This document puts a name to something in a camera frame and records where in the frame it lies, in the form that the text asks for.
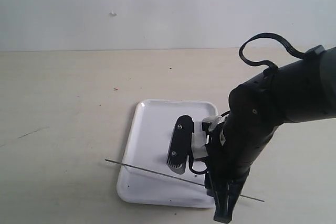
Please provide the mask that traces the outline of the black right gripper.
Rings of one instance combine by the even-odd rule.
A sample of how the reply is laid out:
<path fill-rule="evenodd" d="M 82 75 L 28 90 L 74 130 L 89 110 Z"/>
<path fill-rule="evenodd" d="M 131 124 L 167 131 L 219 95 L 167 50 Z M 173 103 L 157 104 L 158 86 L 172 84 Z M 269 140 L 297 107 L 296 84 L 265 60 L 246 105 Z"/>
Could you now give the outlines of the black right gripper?
<path fill-rule="evenodd" d="M 230 113 L 207 117 L 203 123 L 209 134 L 205 188 L 214 198 L 214 221 L 232 221 L 250 167 L 273 137 L 279 117 Z"/>

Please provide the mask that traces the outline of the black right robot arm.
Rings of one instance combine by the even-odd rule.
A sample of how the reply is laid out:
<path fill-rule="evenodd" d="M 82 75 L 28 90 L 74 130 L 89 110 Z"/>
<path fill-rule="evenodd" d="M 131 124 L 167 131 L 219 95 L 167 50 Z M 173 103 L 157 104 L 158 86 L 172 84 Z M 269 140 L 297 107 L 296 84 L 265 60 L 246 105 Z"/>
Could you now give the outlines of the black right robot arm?
<path fill-rule="evenodd" d="M 221 223 L 231 222 L 250 168 L 279 126 L 335 117 L 335 49 L 311 49 L 265 70 L 233 89 L 228 103 L 228 116 L 209 127 L 205 162 L 205 187 Z"/>

